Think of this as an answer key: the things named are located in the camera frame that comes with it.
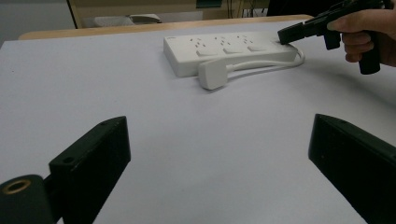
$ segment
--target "table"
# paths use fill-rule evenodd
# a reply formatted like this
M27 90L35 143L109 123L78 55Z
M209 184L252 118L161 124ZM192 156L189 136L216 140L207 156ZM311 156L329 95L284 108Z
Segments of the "table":
M100 28L87 28L87 29L74 29L74 30L34 31L21 35L19 37L19 40L73 37L73 36L84 36L84 35L114 35L114 34L125 34L125 33L186 29L186 28L205 27L205 26L245 24L245 23L254 23L254 22L297 21L297 20L308 20L310 18L312 17L307 15L289 15L289 16L274 16L274 17L212 20L212 21L168 22L168 23L159 23L159 24L142 24L135 26L100 27Z
M307 150L317 113L396 145L394 68L362 76L342 49L311 37L295 43L303 65L235 72L205 91L196 77L176 77L163 55L165 36L276 32L303 20L5 42L0 182L47 176L50 160L90 128L124 115L132 161L97 224L365 223Z

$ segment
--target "power cord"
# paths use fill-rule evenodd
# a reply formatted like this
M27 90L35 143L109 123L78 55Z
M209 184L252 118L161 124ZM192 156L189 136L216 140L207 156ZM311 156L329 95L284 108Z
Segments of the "power cord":
M238 64L226 64L225 59L216 59L213 61L201 63L198 66L198 78L201 87L207 90L214 90L227 84L228 74L238 70L260 68L265 66L285 66L296 67L304 63L305 55L297 48L299 60L294 62L280 61L250 61Z

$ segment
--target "finger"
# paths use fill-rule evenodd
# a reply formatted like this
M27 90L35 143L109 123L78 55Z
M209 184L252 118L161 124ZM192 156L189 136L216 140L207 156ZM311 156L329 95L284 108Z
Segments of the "finger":
M363 30L391 34L396 28L393 22L396 11L391 9L366 9L340 17L328 24L330 30L355 33Z
M343 33L342 40L346 45L361 45L371 41L371 37L366 32Z
M345 45L345 47L344 47L346 53L348 53L348 54L363 53L363 52L367 52L373 48L374 48L373 42L369 42L369 43L362 44L362 45Z
M357 63L361 60L362 55L361 54L347 54L346 55L346 61L349 63Z

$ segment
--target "hand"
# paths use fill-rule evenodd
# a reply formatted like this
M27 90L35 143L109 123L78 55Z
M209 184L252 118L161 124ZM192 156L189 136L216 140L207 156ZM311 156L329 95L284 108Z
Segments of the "hand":
M361 55L374 47L371 37L363 31L377 32L382 64L396 67L396 10L367 9L351 13L328 24L329 30L342 34L346 60L356 63Z

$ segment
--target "white power strip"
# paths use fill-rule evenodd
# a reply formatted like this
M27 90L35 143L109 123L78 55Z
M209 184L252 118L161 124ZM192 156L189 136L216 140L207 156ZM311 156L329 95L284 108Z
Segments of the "white power strip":
M193 77L204 62L293 62L298 50L292 45L281 45L277 33L244 32L167 36L163 39L163 52L176 76Z

